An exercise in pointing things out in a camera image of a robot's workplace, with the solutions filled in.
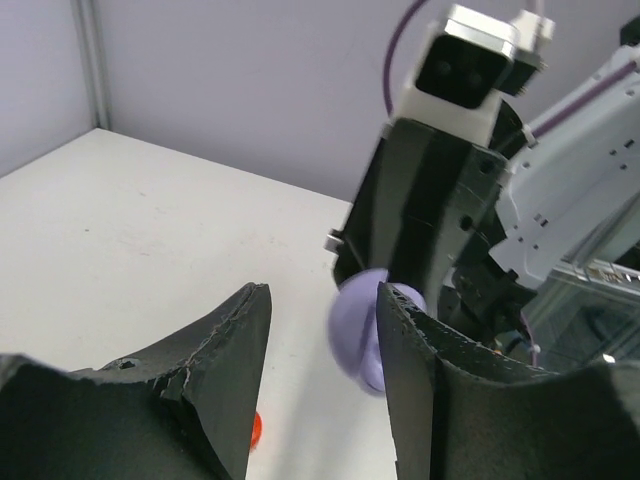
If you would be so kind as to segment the orange earbud charging case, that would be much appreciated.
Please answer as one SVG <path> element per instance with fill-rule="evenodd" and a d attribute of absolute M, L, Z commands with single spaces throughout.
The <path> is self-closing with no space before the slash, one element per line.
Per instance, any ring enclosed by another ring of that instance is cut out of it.
<path fill-rule="evenodd" d="M 253 427 L 251 432 L 250 447 L 249 447 L 250 452 L 253 452 L 258 446 L 262 438 L 262 433 L 263 433 L 262 417 L 258 412 L 256 412 L 254 416 Z"/>

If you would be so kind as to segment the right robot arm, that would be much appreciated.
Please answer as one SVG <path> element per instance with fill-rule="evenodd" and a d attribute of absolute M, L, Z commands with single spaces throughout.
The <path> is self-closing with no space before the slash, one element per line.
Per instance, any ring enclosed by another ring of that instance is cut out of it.
<path fill-rule="evenodd" d="M 378 343 L 377 289 L 483 343 L 523 331 L 552 270 L 639 191 L 639 23 L 532 124 L 507 102 L 542 67 L 552 22 L 502 22 L 455 6 L 427 41 L 345 224 L 327 240 L 339 352 Z"/>

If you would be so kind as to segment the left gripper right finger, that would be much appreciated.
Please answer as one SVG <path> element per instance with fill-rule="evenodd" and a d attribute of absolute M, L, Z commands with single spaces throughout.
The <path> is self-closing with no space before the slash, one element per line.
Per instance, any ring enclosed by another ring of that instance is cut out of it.
<path fill-rule="evenodd" d="M 639 365 L 558 374 L 518 362 L 378 290 L 401 479 L 635 479 Z"/>

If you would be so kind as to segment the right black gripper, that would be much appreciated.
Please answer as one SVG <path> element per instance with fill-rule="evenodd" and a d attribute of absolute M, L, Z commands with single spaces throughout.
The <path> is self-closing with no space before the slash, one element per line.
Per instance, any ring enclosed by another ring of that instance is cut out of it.
<path fill-rule="evenodd" d="M 486 262 L 506 238 L 495 205 L 507 162 L 524 145 L 522 126 L 501 101 L 486 145 L 433 130 L 415 174 L 412 124 L 385 125 L 345 222 L 332 232 L 336 286 L 390 268 L 388 281 L 418 291 L 435 317 L 445 275 Z"/>

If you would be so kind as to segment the purple earbud charging case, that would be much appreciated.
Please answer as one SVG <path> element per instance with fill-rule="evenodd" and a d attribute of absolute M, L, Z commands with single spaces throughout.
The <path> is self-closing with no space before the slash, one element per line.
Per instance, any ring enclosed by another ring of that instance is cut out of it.
<path fill-rule="evenodd" d="M 364 270 L 338 288 L 328 314 L 328 341 L 344 374 L 375 397 L 386 395 L 381 359 L 377 298 L 388 279 L 385 269 Z"/>

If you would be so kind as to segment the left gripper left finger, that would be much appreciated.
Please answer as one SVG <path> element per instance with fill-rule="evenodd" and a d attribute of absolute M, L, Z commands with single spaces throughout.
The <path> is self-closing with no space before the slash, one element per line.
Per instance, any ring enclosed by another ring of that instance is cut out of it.
<path fill-rule="evenodd" d="M 272 314 L 249 283 L 105 367 L 1 358 L 5 479 L 242 479 Z"/>

